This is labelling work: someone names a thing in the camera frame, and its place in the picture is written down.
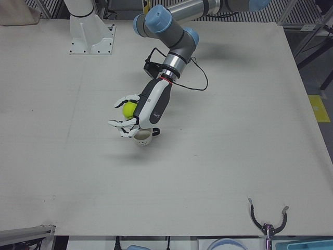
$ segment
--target black cable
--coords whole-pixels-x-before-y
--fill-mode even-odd
[[[150,52],[150,54],[149,54],[149,56],[147,57],[147,59],[145,60],[145,62],[147,63],[147,62],[150,62],[150,59],[151,59],[151,57],[152,57],[152,55],[153,55],[153,53],[154,53],[154,51],[158,51],[162,56],[164,56],[164,57],[167,57],[165,54],[163,54],[163,52],[162,51],[160,51],[158,48],[153,48],[152,49],[152,51]],[[205,79],[206,79],[206,86],[203,88],[203,89],[197,89],[197,88],[195,88],[195,87],[187,87],[187,86],[184,86],[184,85],[181,85],[181,84],[179,84],[179,83],[175,83],[175,82],[172,82],[173,84],[175,84],[175,85],[178,85],[178,86],[180,86],[180,87],[183,87],[183,88],[186,88],[186,89],[188,89],[188,90],[197,90],[197,91],[204,91],[204,90],[206,90],[207,89],[207,87],[208,87],[208,77],[207,77],[207,75],[206,75],[206,73],[205,73],[205,71],[198,65],[198,63],[197,63],[197,59],[195,58],[195,57],[191,57],[191,59],[190,59],[201,71],[202,71],[202,73],[203,73],[203,75],[204,75],[204,77],[205,77]]]
[[[176,85],[178,85],[178,86],[180,86],[180,87],[183,87],[183,88],[186,88],[186,89],[189,89],[189,90],[197,90],[197,91],[204,91],[204,90],[206,90],[207,88],[208,88],[208,77],[207,77],[207,75],[206,75],[206,73],[205,73],[205,71],[203,70],[203,69],[201,69],[200,68],[200,66],[197,64],[197,59],[195,58],[195,57],[191,57],[191,61],[202,71],[202,73],[204,74],[204,77],[206,78],[206,86],[203,88],[203,89],[197,89],[197,88],[195,88],[195,87],[187,87],[187,86],[184,86],[184,85],[181,85],[181,84],[179,84],[179,83],[175,83],[175,82],[173,82],[173,84],[176,84]]]
[[[114,244],[114,250],[121,250],[119,236],[116,236],[116,243]]]
[[[333,25],[332,25],[331,28],[329,28],[329,32],[328,32],[327,36],[325,37],[325,39],[321,43],[318,43],[317,45],[314,45],[314,46],[312,46],[310,48],[307,48],[307,49],[303,50],[302,53],[306,52],[306,51],[309,51],[309,50],[311,50],[311,49],[313,49],[315,47],[318,47],[318,46],[322,45],[323,43],[327,42],[328,40],[331,40],[332,38],[328,38],[328,37],[329,37],[329,35],[332,34],[332,31],[333,31]]]
[[[112,9],[108,9],[108,14],[106,14],[106,16],[103,19],[108,19],[112,14],[115,14],[115,19],[117,18],[118,12],[112,10]]]
[[[158,51],[162,56],[167,57],[165,54],[163,54],[162,51],[160,51],[158,48],[153,48],[152,51],[150,52],[149,56],[147,57],[147,59],[145,60],[145,62],[150,62],[151,56],[153,55],[154,51]]]
[[[232,14],[223,14],[223,15],[219,15],[219,16],[212,16],[212,15],[206,15],[206,17],[212,17],[212,18],[227,18],[227,17],[232,17],[236,14],[238,14],[239,12],[234,12]]]
[[[170,250],[170,236],[168,236],[168,246],[167,246],[166,250]]]

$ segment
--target white table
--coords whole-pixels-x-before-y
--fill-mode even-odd
[[[159,41],[116,22],[112,56],[69,55],[69,22],[0,27],[0,230],[57,235],[333,234],[332,163],[283,29],[192,22],[210,85],[174,86],[147,147],[121,138],[113,103],[140,93]],[[181,84],[204,86],[190,64]]]

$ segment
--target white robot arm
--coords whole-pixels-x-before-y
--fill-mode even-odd
[[[135,102],[133,118],[128,121],[109,121],[117,127],[121,136],[133,137],[140,129],[152,128],[161,118],[168,105],[172,83],[180,78],[199,42],[199,35],[180,23],[208,14],[223,11],[257,11],[265,8],[271,0],[187,0],[165,8],[153,7],[148,14],[141,14],[133,21],[134,31],[148,38],[156,38],[169,48],[163,64],[140,95],[123,97],[115,108],[126,102]]]

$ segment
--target robot finger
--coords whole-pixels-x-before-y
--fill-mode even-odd
[[[124,105],[125,103],[128,103],[128,102],[136,103],[138,100],[140,100],[140,96],[138,96],[138,95],[127,95],[127,96],[120,98],[118,101],[116,101],[116,103],[114,104],[114,107],[119,108],[122,105]]]
[[[128,133],[128,137],[132,138],[133,136],[136,135],[136,133],[140,130],[140,126],[139,125],[135,125]]]
[[[137,119],[132,118],[131,120],[128,120],[128,121],[111,120],[111,121],[108,121],[108,123],[111,126],[114,126],[116,128],[130,128],[131,129],[134,125],[137,125]]]
[[[116,128],[122,128],[123,127],[123,122],[122,121],[115,121],[115,120],[111,120],[111,121],[108,121],[108,123],[111,125],[111,126],[114,126]]]
[[[123,121],[122,127],[123,128],[132,128],[133,126],[138,125],[138,119],[132,118],[131,120]]]

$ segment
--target tennis ball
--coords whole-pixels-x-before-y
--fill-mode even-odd
[[[137,104],[136,103],[125,103],[123,106],[123,115],[126,119],[132,119],[133,113],[136,109]]]

